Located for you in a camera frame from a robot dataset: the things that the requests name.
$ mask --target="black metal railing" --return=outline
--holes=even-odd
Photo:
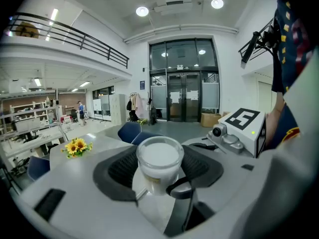
[[[62,44],[75,45],[79,47],[80,50],[89,50],[106,57],[107,60],[112,60],[126,68],[128,67],[129,58],[121,52],[87,33],[46,17],[17,12],[12,17],[7,30],[18,36],[27,35],[29,37],[46,40],[53,39],[58,42],[61,41]]]
[[[266,31],[266,29],[272,24],[272,22],[273,22],[273,19],[271,19],[271,20],[267,23],[267,25],[265,25],[265,26],[259,31],[259,33],[260,33],[260,37],[258,38],[259,41],[261,41],[262,33],[263,33],[264,31]],[[244,54],[245,54],[245,52],[246,52],[246,50],[247,50],[247,48],[248,48],[249,43],[250,43],[250,40],[249,40],[249,42],[247,42],[247,43],[238,51],[238,52],[240,53],[240,55],[241,55],[241,58],[244,57]],[[261,54],[263,54],[263,53],[265,53],[265,52],[266,52],[266,50],[264,50],[264,49],[260,49],[260,48],[254,49],[254,51],[253,51],[253,53],[252,53],[252,55],[251,55],[251,57],[250,57],[249,60],[253,60],[254,58],[257,58],[258,56],[260,56]]]

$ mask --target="yellow flower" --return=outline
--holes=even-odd
[[[72,143],[71,143],[71,144],[68,144],[67,150],[68,150],[68,152],[69,152],[70,154],[73,154],[73,153],[77,152],[78,147],[77,147],[75,144],[72,144]]]
[[[87,145],[83,139],[77,139],[74,143],[77,148],[82,152],[84,149],[86,149]]]

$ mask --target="cardboard box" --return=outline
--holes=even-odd
[[[221,118],[220,114],[201,114],[200,124],[203,127],[213,127],[218,123],[218,120]]]
[[[227,114],[229,114],[230,112],[223,112],[222,117],[226,116]]]

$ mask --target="doorway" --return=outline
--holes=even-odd
[[[167,74],[167,120],[198,122],[200,100],[199,73]]]

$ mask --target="door frame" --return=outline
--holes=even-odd
[[[197,111],[197,119],[191,119],[190,121],[186,121],[186,77],[188,75],[197,75],[197,84],[198,84],[198,111]],[[181,115],[180,119],[171,118],[170,117],[170,96],[169,96],[169,86],[170,86],[170,76],[180,75],[181,80]],[[174,73],[167,73],[167,99],[166,99],[166,114],[167,114],[167,121],[178,121],[178,122],[199,122],[200,115],[201,115],[201,73],[200,72],[174,72]]]

